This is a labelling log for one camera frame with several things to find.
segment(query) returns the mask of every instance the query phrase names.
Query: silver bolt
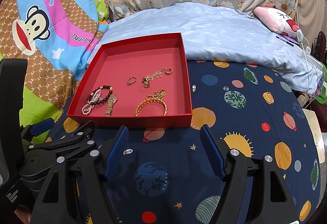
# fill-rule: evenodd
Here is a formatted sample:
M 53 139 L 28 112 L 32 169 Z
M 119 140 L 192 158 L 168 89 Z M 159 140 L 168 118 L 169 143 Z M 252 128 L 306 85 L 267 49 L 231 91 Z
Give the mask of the silver bolt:
M 64 157 L 57 158 L 57 162 L 58 163 L 63 163 L 64 161 L 65 161 L 65 158 Z
M 238 156 L 238 155 L 240 154 L 240 152 L 239 152 L 237 149 L 232 149 L 232 150 L 231 150 L 231 154 L 232 154 L 233 156 Z
M 271 156 L 265 156 L 264 159 L 268 162 L 272 162 L 272 157 Z
M 90 152 L 90 155 L 91 155 L 92 157 L 96 157 L 97 155 L 99 155 L 99 151 L 98 151 L 98 150 L 92 150 L 92 151 Z

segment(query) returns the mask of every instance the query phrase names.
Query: bracelet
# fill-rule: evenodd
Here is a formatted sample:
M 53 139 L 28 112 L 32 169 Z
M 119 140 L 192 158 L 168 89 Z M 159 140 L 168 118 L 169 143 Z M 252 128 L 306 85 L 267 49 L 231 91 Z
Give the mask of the bracelet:
M 102 89 L 109 89 L 108 95 L 105 98 L 101 98 Z M 111 86 L 101 86 L 96 90 L 93 90 L 92 93 L 87 97 L 87 103 L 82 107 L 83 115 L 89 115 L 91 110 L 95 105 L 100 105 L 105 103 L 111 96 L 113 88 Z
M 139 104 L 139 106 L 137 106 L 137 109 L 136 109 L 136 112 L 135 112 L 135 115 L 138 116 L 141 108 L 143 106 L 145 106 L 146 104 L 149 104 L 151 102 L 157 102 L 157 103 L 160 103 L 162 106 L 165 107 L 165 112 L 164 112 L 164 115 L 167 115 L 167 105 L 166 103 L 163 101 L 163 97 L 166 95 L 166 90 L 165 89 L 160 89 L 159 91 L 155 91 L 153 92 L 153 95 L 147 95 L 146 96 L 146 99 L 141 102 Z

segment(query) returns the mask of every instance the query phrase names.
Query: light blue fabric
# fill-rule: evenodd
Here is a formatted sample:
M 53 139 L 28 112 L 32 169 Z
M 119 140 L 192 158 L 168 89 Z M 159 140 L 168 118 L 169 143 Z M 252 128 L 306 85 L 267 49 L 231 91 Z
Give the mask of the light blue fabric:
M 146 35 L 181 32 L 188 60 L 213 60 L 260 65 L 280 73 L 289 86 L 315 94 L 323 72 L 301 57 L 301 49 L 277 39 L 261 21 L 236 9 L 184 2 L 137 12 L 109 27 L 101 44 Z

